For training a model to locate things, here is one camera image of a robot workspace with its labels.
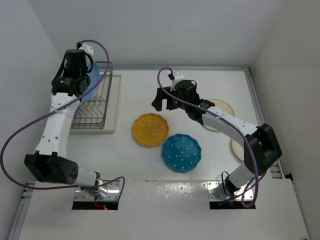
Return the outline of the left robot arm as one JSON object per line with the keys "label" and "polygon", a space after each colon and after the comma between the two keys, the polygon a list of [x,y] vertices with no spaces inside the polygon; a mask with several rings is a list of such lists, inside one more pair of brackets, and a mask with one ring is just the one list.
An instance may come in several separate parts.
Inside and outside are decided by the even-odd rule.
{"label": "left robot arm", "polygon": [[88,89],[93,70],[93,49],[83,46],[65,52],[60,68],[51,82],[51,116],[34,154],[27,154],[24,164],[38,182],[94,186],[98,175],[80,168],[67,159],[67,141],[81,96]]}

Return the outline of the light blue plate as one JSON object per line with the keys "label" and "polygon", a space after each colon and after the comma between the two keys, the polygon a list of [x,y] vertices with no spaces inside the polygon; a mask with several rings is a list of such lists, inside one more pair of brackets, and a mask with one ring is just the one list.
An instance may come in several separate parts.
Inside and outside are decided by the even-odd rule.
{"label": "light blue plate", "polygon": [[[96,61],[93,61],[93,67],[91,72],[88,73],[88,76],[90,79],[90,84],[87,90],[85,91],[85,93],[87,93],[100,80],[100,71]],[[96,91],[97,91],[97,87],[91,92],[89,92],[86,96],[82,97],[80,101],[81,102],[89,101],[94,96]]]}

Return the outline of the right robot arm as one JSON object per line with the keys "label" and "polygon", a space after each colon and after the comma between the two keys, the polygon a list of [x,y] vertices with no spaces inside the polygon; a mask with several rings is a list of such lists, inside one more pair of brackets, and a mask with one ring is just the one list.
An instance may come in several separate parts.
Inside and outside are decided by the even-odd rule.
{"label": "right robot arm", "polygon": [[200,98],[197,85],[191,80],[158,87],[151,105],[159,112],[163,100],[167,110],[182,109],[191,120],[218,130],[243,147],[243,163],[221,183],[222,195],[226,198],[234,196],[249,181],[257,180],[282,156],[270,125],[254,125],[226,113],[213,102]]}

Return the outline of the purple plate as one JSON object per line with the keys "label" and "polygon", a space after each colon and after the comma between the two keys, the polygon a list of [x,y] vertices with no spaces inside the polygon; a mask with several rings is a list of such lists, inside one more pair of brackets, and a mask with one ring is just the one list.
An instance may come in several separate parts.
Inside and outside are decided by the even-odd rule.
{"label": "purple plate", "polygon": [[78,116],[78,114],[79,114],[79,107],[75,110],[75,112],[74,112],[74,115],[73,115],[73,120],[75,120],[76,119],[76,117]]}

